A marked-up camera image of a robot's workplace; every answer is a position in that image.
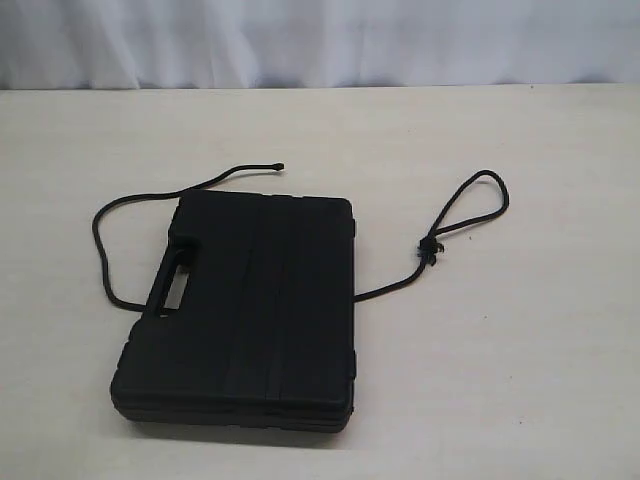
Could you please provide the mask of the black plastic carrying case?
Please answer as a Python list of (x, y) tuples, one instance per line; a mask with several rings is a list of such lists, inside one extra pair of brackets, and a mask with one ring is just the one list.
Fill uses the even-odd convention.
[(349, 201), (185, 193), (111, 382), (141, 422), (336, 433), (353, 411)]

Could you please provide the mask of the white backdrop curtain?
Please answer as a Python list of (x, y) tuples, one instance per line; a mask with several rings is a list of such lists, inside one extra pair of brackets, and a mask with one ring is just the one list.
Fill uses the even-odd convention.
[(5, 1), (5, 89), (631, 83), (635, 1)]

